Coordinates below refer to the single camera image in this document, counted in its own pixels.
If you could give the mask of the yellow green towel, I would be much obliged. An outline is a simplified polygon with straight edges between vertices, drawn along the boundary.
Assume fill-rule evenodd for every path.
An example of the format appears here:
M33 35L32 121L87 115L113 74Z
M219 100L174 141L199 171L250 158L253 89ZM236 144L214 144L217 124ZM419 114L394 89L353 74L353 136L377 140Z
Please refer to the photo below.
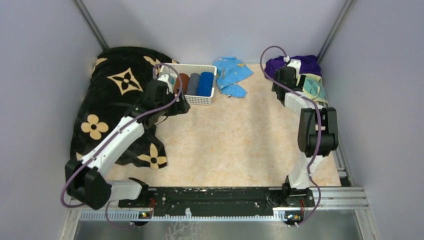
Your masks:
M313 73L301 74L300 81L302 82L302 92L308 98L317 103L328 103L327 94L320 75Z

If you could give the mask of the royal blue towel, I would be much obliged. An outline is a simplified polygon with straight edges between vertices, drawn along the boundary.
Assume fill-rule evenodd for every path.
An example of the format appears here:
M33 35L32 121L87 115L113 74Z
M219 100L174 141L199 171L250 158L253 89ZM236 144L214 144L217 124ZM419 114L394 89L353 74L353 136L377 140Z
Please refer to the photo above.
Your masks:
M210 97L214 83L214 74L212 72L202 72L200 74L197 96Z

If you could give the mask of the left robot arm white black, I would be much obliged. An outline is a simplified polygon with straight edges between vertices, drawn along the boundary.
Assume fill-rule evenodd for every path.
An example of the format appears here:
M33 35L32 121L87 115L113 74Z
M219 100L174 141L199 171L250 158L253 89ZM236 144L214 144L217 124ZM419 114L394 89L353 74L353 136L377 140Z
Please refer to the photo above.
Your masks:
M177 93L168 81L152 80L147 93L131 105L117 126L93 150L80 160L70 159L65 165L66 183L60 193L61 204L71 205L65 195L94 210L110 202L131 200L138 207L149 203L150 193L137 179L106 181L119 157L151 128L159 117L187 113L189 104L182 89Z

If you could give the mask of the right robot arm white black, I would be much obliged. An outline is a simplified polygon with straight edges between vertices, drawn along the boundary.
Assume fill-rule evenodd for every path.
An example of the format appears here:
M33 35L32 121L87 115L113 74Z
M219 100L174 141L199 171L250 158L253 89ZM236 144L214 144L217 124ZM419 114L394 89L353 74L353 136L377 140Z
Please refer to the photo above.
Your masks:
M324 157L339 144L337 111L307 97L298 78L294 67L283 66L275 71L272 85L272 91L282 105L299 117L297 145L300 156L282 185L281 199L287 206L308 199L311 177Z

